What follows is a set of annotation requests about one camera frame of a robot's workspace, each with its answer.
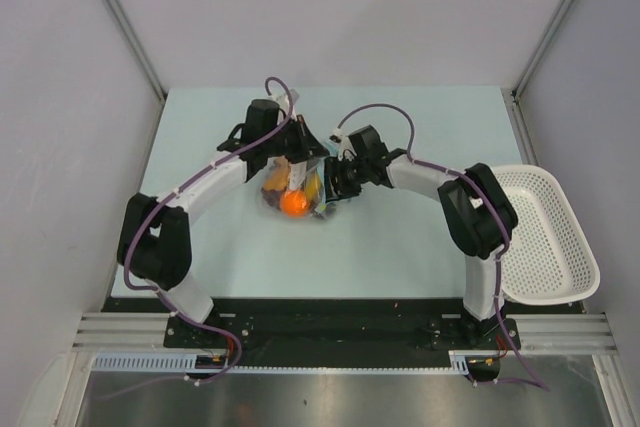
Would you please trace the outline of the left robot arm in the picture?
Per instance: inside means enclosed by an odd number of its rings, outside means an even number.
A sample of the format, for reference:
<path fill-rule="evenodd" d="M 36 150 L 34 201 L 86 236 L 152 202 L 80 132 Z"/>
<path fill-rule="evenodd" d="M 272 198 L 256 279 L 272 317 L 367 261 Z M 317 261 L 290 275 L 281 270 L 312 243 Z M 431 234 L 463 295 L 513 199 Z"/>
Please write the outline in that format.
<path fill-rule="evenodd" d="M 278 194 L 283 213 L 308 214 L 318 199 L 305 192 L 308 165 L 328 154 L 297 115 L 293 95 L 253 100 L 245 120 L 209 164 L 165 194 L 137 193 L 129 199 L 116 253 L 124 282 L 130 289 L 155 293 L 172 312 L 189 319 L 185 332 L 197 345 L 214 344 L 221 323 L 211 316 L 213 300 L 190 273 L 192 226 L 270 163 L 277 167 L 266 191 Z"/>

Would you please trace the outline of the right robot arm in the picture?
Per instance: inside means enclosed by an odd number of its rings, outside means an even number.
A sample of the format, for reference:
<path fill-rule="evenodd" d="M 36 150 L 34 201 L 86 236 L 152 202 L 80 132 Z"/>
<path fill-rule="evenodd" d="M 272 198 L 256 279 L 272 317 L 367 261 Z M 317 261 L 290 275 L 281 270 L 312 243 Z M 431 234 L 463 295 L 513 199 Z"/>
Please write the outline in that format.
<path fill-rule="evenodd" d="M 465 255 L 463 305 L 471 317 L 461 323 L 461 335 L 473 348 L 486 347 L 497 336 L 492 318 L 504 303 L 496 263 L 518 226 L 515 208 L 493 170 L 477 163 L 458 172 L 418 160 L 406 149 L 390 150 L 372 126 L 349 135 L 336 128 L 330 141 L 337 145 L 337 154 L 324 161 L 327 202 L 354 198 L 371 183 L 440 204 L 450 237 Z"/>

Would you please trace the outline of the clear zip top bag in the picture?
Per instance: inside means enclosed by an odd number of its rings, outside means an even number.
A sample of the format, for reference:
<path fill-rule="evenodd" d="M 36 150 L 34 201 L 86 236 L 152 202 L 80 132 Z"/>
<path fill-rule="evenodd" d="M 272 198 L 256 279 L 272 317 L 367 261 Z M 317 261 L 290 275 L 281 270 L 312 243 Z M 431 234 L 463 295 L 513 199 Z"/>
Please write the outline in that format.
<path fill-rule="evenodd" d="M 326 220 L 337 208 L 325 189 L 325 157 L 292 164 L 285 156 L 267 163 L 260 194 L 273 211 L 292 219 Z"/>

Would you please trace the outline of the orange fake fruit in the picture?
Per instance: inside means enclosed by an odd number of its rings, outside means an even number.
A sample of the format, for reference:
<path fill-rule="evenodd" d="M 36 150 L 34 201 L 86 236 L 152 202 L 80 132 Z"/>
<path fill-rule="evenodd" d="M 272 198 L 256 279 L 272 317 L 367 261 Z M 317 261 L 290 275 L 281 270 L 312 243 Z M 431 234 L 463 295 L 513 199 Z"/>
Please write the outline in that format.
<path fill-rule="evenodd" d="M 309 201 L 302 190 L 286 190 L 281 197 L 280 210 L 290 217 L 305 216 Z"/>

